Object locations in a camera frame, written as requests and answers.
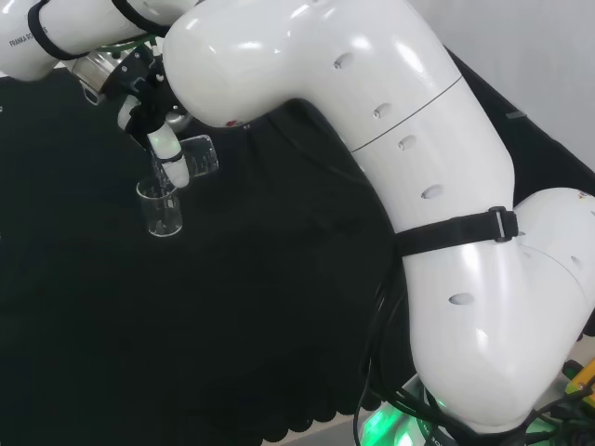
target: strap buckle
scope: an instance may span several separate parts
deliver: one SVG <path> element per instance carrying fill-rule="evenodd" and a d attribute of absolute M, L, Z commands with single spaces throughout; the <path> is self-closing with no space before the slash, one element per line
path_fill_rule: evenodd
<path fill-rule="evenodd" d="M 504 206 L 492 207 L 488 212 L 500 232 L 500 237 L 494 239 L 496 242 L 510 242 L 513 237 L 519 235 L 519 226 L 514 212 L 508 211 Z"/>

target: clear glass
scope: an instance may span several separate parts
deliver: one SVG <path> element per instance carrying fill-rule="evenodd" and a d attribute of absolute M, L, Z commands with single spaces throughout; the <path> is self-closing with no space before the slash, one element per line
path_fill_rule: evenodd
<path fill-rule="evenodd" d="M 219 161 L 213 141 L 208 135 L 180 141 L 190 178 L 201 177 L 219 170 Z"/>
<path fill-rule="evenodd" d="M 170 237 L 182 229 L 179 192 L 165 176 L 148 177 L 137 185 L 147 230 L 155 237 Z"/>

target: black cloth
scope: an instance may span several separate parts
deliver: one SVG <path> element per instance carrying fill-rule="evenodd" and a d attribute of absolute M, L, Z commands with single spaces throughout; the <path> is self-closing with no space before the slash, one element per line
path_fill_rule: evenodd
<path fill-rule="evenodd" d="M 510 149 L 516 202 L 595 192 L 572 155 L 463 73 Z M 54 72 L 1 80 L 0 105 L 3 446 L 250 446 L 353 413 L 392 240 L 370 190 L 312 167 L 265 122 L 250 151 L 242 128 L 195 123 L 187 136 L 211 136 L 220 172 L 182 196 L 180 237 L 155 240 L 135 194 L 149 166 L 117 130 L 119 104 L 93 108 Z M 307 105 L 273 119 L 361 174 Z M 406 312 L 389 334 L 393 385 L 414 373 Z"/>

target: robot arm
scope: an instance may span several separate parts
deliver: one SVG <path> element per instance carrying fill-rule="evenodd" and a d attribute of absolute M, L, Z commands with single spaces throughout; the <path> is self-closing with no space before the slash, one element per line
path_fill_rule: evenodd
<path fill-rule="evenodd" d="M 46 76 L 58 60 L 33 38 L 28 14 L 38 0 L 0 0 L 0 71 L 22 81 Z M 146 33 L 128 20 L 112 0 L 51 0 L 41 7 L 39 21 L 61 51 L 78 55 Z M 143 19 L 173 24 L 196 0 L 129 0 Z"/>
<path fill-rule="evenodd" d="M 512 209 L 508 151 L 404 0 L 204 2 L 173 26 L 164 57 L 174 92 L 209 125 L 312 103 L 397 233 Z M 527 418 L 595 307 L 595 199 L 579 195 L 548 190 L 524 203 L 524 237 L 403 259 L 419 376 L 478 433 Z"/>

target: black strap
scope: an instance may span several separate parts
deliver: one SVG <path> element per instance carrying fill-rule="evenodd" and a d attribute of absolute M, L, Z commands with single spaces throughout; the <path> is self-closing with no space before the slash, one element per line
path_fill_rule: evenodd
<path fill-rule="evenodd" d="M 159 37 L 165 37 L 167 32 L 169 32 L 169 26 L 158 25 L 157 23 L 142 17 L 138 11 L 128 3 L 128 0 L 112 0 L 112 3 L 124 17 L 141 28 L 141 30 L 150 34 L 155 34 Z"/>
<path fill-rule="evenodd" d="M 157 159 L 159 160 L 159 163 L 167 164 L 167 163 L 175 163 L 176 161 L 181 160 L 183 157 L 184 157 L 184 152 L 181 151 L 176 156 L 172 156 L 171 158 L 161 159 L 161 158 L 157 157 Z"/>
<path fill-rule="evenodd" d="M 400 232 L 395 242 L 401 256 L 412 256 L 467 243 L 509 242 L 518 235 L 516 214 L 500 206 L 483 214 L 458 216 Z"/>
<path fill-rule="evenodd" d="M 41 22 L 39 21 L 39 12 L 41 11 L 41 8 L 44 7 L 48 2 L 49 0 L 41 0 L 37 5 L 29 9 L 29 14 L 27 15 L 27 21 L 29 21 L 29 30 L 31 31 L 31 34 L 39 46 L 42 47 L 44 51 L 52 58 L 58 60 L 75 60 L 83 58 L 89 54 L 85 53 L 75 55 L 67 53 L 66 51 L 63 51 L 55 46 L 54 43 L 49 40 L 46 30 L 44 30 L 44 27 L 41 26 Z"/>

